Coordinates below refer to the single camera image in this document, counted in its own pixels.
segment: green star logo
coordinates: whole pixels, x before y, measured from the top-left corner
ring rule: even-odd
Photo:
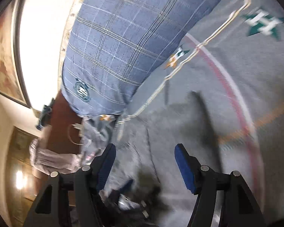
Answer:
[[[165,67],[168,68],[171,66],[172,68],[176,68],[177,66],[177,60],[182,57],[183,55],[187,54],[190,50],[183,50],[182,45],[178,48],[177,52],[175,54],[172,54],[167,62],[167,65]]]
[[[280,41],[279,33],[276,26],[284,23],[284,18],[271,16],[267,11],[260,8],[254,14],[246,14],[242,16],[246,19],[246,23],[251,26],[248,36],[262,33],[266,36],[272,36]]]

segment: orange stripe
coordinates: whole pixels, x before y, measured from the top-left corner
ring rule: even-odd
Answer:
[[[284,102],[282,102],[278,107],[276,107],[271,112],[254,122],[254,126],[256,129],[265,126],[266,124],[273,122],[277,117],[281,116],[282,114],[284,114]],[[225,144],[233,139],[241,138],[244,135],[246,135],[246,132],[244,131],[244,129],[240,129],[228,135],[219,136],[218,141],[219,144]]]

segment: white stripe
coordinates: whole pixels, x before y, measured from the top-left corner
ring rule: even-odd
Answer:
[[[196,45],[198,45],[200,42],[198,42],[191,34],[187,33],[186,36],[188,38],[190,38]],[[254,146],[257,148],[257,170],[258,170],[258,174],[260,175],[260,191],[261,191],[261,195],[260,195],[260,208],[261,210],[264,209],[264,196],[265,196],[265,181],[264,181],[264,163],[263,163],[263,159],[262,159],[262,155],[260,153],[260,145],[259,145],[259,140],[258,140],[258,135],[254,126],[254,123],[252,121],[250,112],[248,110],[247,104],[244,101],[244,98],[238,88],[238,86],[236,85],[236,83],[234,82],[234,80],[232,79],[232,77],[229,75],[229,73],[226,71],[226,69],[221,65],[221,63],[206,49],[205,46],[202,47],[203,52],[213,61],[213,63],[215,64],[215,66],[220,70],[220,72],[222,73],[222,75],[224,76],[224,78],[226,79],[226,81],[228,82],[229,86],[231,87],[234,95],[236,96],[238,103],[242,109],[243,115],[245,117],[249,132],[251,134],[251,137],[253,139],[253,144]]]

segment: plaid shorts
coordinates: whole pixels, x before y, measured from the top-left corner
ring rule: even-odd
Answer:
[[[80,116],[120,114],[143,81],[220,0],[84,0],[62,94]]]

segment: picture frame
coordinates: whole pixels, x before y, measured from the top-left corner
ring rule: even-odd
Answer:
[[[0,15],[0,94],[27,108],[19,51],[19,35],[25,0],[12,0]]]

